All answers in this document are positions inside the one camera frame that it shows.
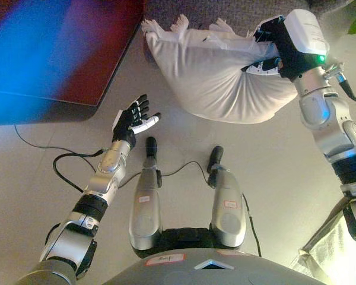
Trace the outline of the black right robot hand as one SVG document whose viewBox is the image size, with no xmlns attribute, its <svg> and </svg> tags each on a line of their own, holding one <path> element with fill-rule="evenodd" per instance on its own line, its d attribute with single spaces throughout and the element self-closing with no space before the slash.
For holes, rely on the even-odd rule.
<svg viewBox="0 0 356 285">
<path fill-rule="evenodd" d="M 246 73 L 279 74 L 293 81 L 306 71 L 325 66 L 329 45 L 316 16 L 308 10 L 294 9 L 287 16 L 263 20 L 253 37 L 257 42 L 272 42 L 278 54 L 245 66 L 242 71 Z"/>
</svg>

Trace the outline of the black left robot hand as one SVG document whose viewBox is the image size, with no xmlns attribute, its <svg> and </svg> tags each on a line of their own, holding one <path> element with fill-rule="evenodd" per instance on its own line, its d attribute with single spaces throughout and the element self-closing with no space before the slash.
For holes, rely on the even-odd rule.
<svg viewBox="0 0 356 285">
<path fill-rule="evenodd" d="M 130 148 L 134 148 L 136 134 L 148 130 L 161 119 L 161 113 L 148 115 L 149 105 L 148 96 L 143 94 L 127 109 L 119 110 L 113 123 L 112 142 L 126 141 Z"/>
</svg>

